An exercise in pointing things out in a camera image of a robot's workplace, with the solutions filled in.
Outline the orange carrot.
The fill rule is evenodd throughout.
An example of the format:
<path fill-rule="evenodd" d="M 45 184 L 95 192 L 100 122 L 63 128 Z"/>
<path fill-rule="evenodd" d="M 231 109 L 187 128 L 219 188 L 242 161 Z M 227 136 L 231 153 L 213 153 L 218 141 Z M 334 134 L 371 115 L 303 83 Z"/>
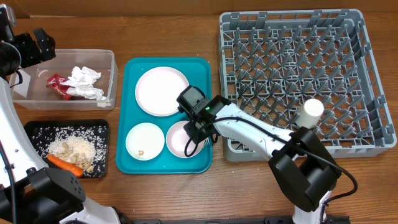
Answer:
<path fill-rule="evenodd" d="M 72 164 L 69 163 L 67 161 L 64 161 L 52 154 L 47 154 L 47 159 L 53 163 L 54 165 L 56 165 L 57 167 L 63 169 L 63 170 L 68 170 L 70 172 L 72 172 L 76 177 L 82 177 L 83 176 L 83 169 Z"/>

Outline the white bowl with food scraps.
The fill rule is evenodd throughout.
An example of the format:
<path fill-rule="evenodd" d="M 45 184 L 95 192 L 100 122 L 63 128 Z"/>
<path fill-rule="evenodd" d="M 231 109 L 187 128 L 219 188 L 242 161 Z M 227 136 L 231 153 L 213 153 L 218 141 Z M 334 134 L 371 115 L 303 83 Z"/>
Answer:
<path fill-rule="evenodd" d="M 163 150 L 165 137 L 162 130 L 152 123 L 135 125 L 126 136 L 126 149 L 131 157 L 149 161 Z"/>

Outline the grey dishwasher rack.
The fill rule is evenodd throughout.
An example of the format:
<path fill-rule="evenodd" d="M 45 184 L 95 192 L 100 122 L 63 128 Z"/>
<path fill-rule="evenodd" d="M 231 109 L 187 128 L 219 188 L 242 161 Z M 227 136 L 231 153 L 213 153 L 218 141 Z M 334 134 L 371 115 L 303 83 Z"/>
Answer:
<path fill-rule="evenodd" d="M 356 9 L 220 15 L 221 94 L 246 113 L 296 130 L 296 110 L 320 100 L 314 133 L 335 158 L 397 144 L 364 17 Z"/>

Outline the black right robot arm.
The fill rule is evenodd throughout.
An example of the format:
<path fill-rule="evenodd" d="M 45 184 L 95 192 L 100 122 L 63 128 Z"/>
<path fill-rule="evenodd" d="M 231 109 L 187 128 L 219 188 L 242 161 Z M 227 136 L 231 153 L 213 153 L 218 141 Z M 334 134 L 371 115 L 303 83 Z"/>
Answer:
<path fill-rule="evenodd" d="M 295 206 L 294 223 L 326 222 L 325 203 L 341 171 L 311 129 L 272 126 L 220 95 L 210 100 L 195 86 L 179 93 L 177 102 L 189 118 L 184 127 L 189 143 L 216 142 L 220 136 L 242 143 L 268 162 L 282 193 Z"/>

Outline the white tissue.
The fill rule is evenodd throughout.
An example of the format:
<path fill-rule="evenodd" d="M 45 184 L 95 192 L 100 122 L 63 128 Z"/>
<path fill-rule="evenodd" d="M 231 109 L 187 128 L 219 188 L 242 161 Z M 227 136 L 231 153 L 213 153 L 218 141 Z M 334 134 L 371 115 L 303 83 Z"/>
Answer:
<path fill-rule="evenodd" d="M 110 105 L 110 101 L 105 97 L 103 89 L 94 87 L 100 78 L 101 72 L 75 66 L 71 75 L 60 84 L 67 88 L 66 94 L 70 95 L 72 100 L 95 100 L 97 106 L 104 108 Z"/>

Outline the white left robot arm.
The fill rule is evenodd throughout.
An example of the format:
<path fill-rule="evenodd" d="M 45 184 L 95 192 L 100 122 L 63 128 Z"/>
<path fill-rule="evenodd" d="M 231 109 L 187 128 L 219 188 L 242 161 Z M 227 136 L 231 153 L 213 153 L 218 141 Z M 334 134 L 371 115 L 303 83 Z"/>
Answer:
<path fill-rule="evenodd" d="M 14 35 L 14 11 L 1 5 L 1 218 L 12 223 L 129 223 L 125 214 L 85 195 L 69 170 L 49 167 L 16 113 L 7 76 L 55 58 L 43 29 Z"/>

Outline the pink small bowl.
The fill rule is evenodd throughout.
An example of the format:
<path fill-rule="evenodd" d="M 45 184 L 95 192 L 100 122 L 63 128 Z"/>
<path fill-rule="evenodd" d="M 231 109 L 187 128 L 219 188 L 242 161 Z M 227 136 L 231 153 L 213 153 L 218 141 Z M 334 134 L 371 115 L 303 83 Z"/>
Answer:
<path fill-rule="evenodd" d="M 185 146 L 189 140 L 189 136 L 184 130 L 184 126 L 188 124 L 188 121 L 179 121 L 173 124 L 166 135 L 166 145 L 169 151 L 179 157 L 187 158 L 185 155 Z"/>

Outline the large white plate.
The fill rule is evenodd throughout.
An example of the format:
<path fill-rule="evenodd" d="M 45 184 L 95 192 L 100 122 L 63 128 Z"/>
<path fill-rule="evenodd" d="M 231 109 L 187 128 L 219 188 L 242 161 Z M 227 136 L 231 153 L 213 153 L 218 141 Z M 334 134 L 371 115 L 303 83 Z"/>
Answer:
<path fill-rule="evenodd" d="M 153 116 L 178 112 L 177 98 L 189 86 L 186 76 L 172 67 L 155 67 L 137 81 L 135 96 L 139 107 Z"/>

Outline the white plastic cup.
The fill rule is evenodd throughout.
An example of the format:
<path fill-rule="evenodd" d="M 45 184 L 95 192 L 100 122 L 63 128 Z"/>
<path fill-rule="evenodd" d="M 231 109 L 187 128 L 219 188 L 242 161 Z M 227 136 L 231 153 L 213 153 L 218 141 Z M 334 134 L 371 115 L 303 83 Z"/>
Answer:
<path fill-rule="evenodd" d="M 298 115 L 298 118 L 295 120 L 295 124 L 298 127 L 314 128 L 323 112 L 323 103 L 318 99 L 311 98 L 296 110 L 295 114 Z"/>

